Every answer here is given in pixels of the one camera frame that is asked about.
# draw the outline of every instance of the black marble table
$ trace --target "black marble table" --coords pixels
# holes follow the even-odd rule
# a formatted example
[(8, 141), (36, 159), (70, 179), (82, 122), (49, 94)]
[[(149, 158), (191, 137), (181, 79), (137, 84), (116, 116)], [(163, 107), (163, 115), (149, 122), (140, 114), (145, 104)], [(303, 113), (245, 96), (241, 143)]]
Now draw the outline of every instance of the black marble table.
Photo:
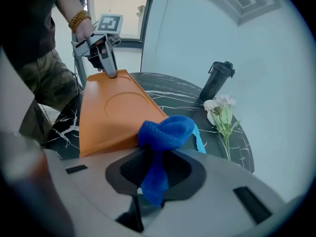
[[(200, 131), (207, 154), (227, 158), (223, 138), (206, 118), (203, 102), (198, 97), (201, 88), (185, 80), (156, 73), (131, 73), (147, 94), (168, 115), (192, 118)], [(83, 92), (61, 112), (49, 134), (46, 148), (57, 152), (61, 159), (79, 157), (79, 118)], [(183, 146), (197, 149), (194, 135)], [(249, 141), (240, 125), (230, 136), (231, 160), (251, 173), (254, 161)]]

